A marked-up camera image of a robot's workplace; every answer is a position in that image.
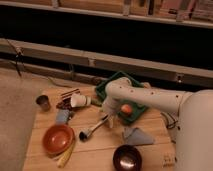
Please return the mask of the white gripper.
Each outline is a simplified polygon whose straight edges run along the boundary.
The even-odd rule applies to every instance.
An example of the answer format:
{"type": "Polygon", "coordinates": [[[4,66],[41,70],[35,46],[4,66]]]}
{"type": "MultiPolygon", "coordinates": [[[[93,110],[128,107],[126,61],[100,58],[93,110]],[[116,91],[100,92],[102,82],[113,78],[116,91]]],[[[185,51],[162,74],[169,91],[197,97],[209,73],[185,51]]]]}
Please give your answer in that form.
{"type": "Polygon", "coordinates": [[[114,126],[114,115],[118,112],[119,105],[120,102],[111,97],[107,97],[102,104],[102,110],[106,114],[104,120],[108,122],[111,129],[114,126]]]}

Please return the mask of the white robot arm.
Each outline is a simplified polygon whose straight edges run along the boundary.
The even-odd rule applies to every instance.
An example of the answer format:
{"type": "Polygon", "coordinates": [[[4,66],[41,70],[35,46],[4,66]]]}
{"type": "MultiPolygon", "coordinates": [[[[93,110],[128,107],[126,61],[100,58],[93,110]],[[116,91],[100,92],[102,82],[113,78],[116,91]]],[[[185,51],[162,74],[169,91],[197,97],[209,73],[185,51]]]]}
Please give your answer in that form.
{"type": "Polygon", "coordinates": [[[213,90],[197,92],[133,87],[126,77],[106,85],[102,104],[108,115],[117,113],[121,100],[130,100],[176,114],[174,171],[213,171],[213,90]]]}

